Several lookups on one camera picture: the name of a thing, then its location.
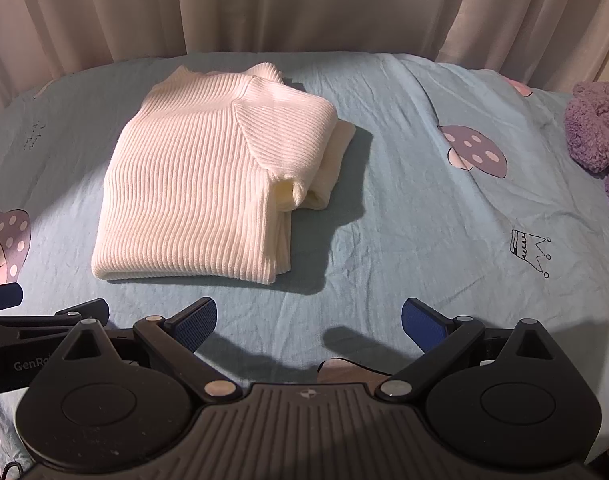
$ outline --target silver screw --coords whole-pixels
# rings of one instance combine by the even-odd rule
[[[231,381],[211,381],[204,385],[204,390],[212,397],[226,397],[235,392],[235,384]]]
[[[380,384],[380,391],[389,397],[402,397],[411,393],[411,384],[406,381],[385,381]]]

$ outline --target sweater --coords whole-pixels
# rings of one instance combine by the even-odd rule
[[[328,203],[353,135],[346,124],[325,99],[283,85],[273,65],[179,67],[118,139],[92,272],[274,282],[290,268],[290,212]]]

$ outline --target light blue bed sheet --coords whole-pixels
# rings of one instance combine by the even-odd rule
[[[357,126],[328,208],[293,215],[291,272],[273,286],[94,278],[104,173],[149,89],[180,64],[240,71],[265,60]],[[26,210],[32,229],[18,280],[25,300],[13,314],[102,297],[111,321],[127,327],[211,296],[218,325],[198,353],[245,384],[313,382],[332,356],[396,371],[420,354],[400,325],[410,296],[492,326],[534,317],[598,395],[603,423],[591,456],[609,445],[609,203],[603,182],[566,151],[568,96],[523,97],[495,72],[413,56],[342,53],[135,60],[35,94],[0,116],[0,211]],[[452,166],[438,124],[490,139],[506,177]],[[512,238],[524,242],[517,254]],[[0,396],[3,463],[27,460],[12,422],[21,394]]]

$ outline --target curtain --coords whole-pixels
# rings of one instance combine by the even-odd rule
[[[0,0],[0,109],[92,66],[215,50],[406,52],[568,90],[609,77],[609,0]]]

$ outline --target purple plush toy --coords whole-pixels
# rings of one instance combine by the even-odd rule
[[[573,87],[565,110],[571,158],[594,173],[609,168],[609,82],[582,82]],[[605,179],[609,197],[609,173]]]

